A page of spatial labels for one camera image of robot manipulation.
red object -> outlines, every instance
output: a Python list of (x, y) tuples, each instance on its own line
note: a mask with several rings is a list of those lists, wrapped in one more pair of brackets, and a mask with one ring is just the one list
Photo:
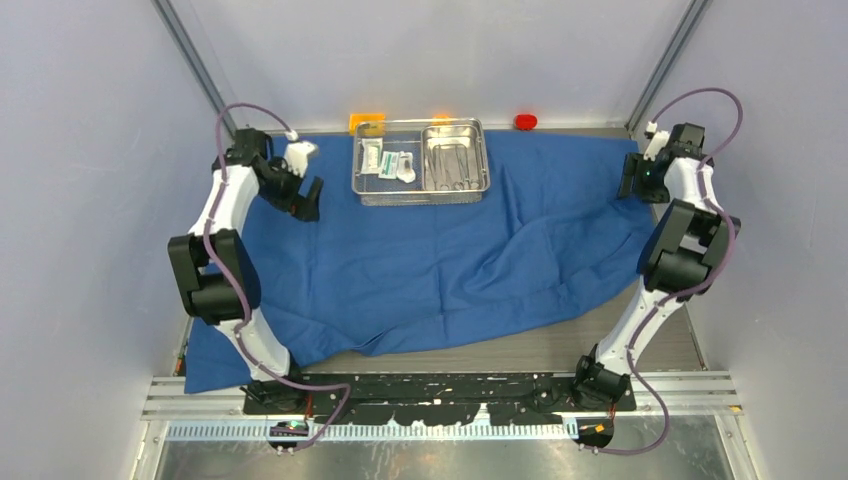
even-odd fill
[(536, 128), (537, 123), (539, 123), (539, 120), (536, 116), (529, 113), (522, 113), (515, 116), (515, 128), (519, 130), (533, 130)]

stainless steel tray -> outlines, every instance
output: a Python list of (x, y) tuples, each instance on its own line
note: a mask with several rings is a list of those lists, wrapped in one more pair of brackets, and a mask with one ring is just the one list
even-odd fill
[[(362, 173), (363, 138), (383, 151), (413, 154), (416, 179), (406, 184)], [(365, 122), (354, 137), (353, 191), (364, 205), (472, 203), (489, 188), (483, 127), (473, 118)]]
[(472, 124), (425, 128), (421, 132), (425, 190), (481, 190), (480, 136), (480, 130)]

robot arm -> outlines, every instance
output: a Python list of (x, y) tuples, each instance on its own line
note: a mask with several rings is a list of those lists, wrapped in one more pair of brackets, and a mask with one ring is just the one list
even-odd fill
[[(274, 156), (271, 137), (265, 133), (252, 128), (236, 131), (233, 147), (225, 156), (227, 188), (223, 196), (216, 200), (222, 186), (222, 172), (215, 162), (212, 191), (200, 218), (187, 235), (171, 238), (168, 242), (168, 256), (186, 312), (223, 333), (244, 357), (237, 344), (237, 336), (240, 336), (256, 360), (251, 362), (244, 358), (251, 377), (260, 381), (272, 377), (255, 363), (285, 376), (291, 361), (288, 349), (277, 341), (259, 308), (259, 279), (240, 237), (247, 211), (258, 194), (299, 220), (317, 221), (318, 197), (323, 186), (323, 180), (316, 178), (306, 197), (298, 193), (308, 162), (318, 148), (310, 142), (297, 141), (296, 134), (290, 140), (292, 143), (280, 158)], [(250, 322), (240, 330), (236, 327), (244, 314), (234, 289), (220, 273), (202, 271), (209, 264), (203, 246), (203, 230), (216, 201), (218, 206), (210, 240), (217, 255), (238, 280), (252, 309)]]
[[(705, 197), (698, 184), (704, 129), (682, 124), (667, 132), (649, 124), (647, 135), (651, 143), (645, 153), (632, 153), (625, 159), (619, 197), (636, 195), (648, 203), (670, 203), (639, 258), (640, 278), (633, 299), (612, 332), (577, 366), (572, 398), (586, 409), (607, 410), (630, 389), (633, 372), (628, 350), (635, 364), (665, 320), (691, 297), (660, 301), (703, 283), (727, 252), (727, 224), (704, 201), (718, 205), (711, 162), (702, 171)], [(733, 223), (738, 233), (741, 223), (736, 218)], [(654, 308), (654, 316), (642, 325)]]

metal floor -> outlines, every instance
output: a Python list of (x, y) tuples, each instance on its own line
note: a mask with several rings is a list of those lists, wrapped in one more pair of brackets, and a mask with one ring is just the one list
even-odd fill
[[(581, 355), (608, 334), (633, 296), (630, 287), (580, 318), (463, 347), (365, 357), (344, 352), (305, 370), (312, 373), (572, 372)], [(644, 371), (700, 370), (686, 309), (660, 328), (642, 358)]]
[[(595, 456), (571, 440), (319, 443), (295, 455), (274, 455), (264, 442), (166, 441), (157, 480), (232, 479), (733, 479), (716, 420), (673, 418), (666, 442), (631, 457)], [(616, 419), (615, 448), (645, 445), (661, 417)]]

gray wall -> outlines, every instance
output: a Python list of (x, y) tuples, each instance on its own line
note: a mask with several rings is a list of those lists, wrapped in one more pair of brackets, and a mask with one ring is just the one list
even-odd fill
[[(723, 278), (691, 305), (709, 364), (728, 368), (772, 478), (845, 478), (848, 455), (848, 3), (715, 1), (653, 111), (723, 86), (745, 123), (717, 159), (719, 200), (743, 221)], [(710, 94), (661, 121), (734, 120)]]
[(122, 479), (214, 114), (151, 3), (0, 2), (0, 478)]
[[(623, 125), (688, 0), (174, 0), (227, 101), (298, 128), (353, 112)], [(239, 124), (279, 128), (247, 110)]]

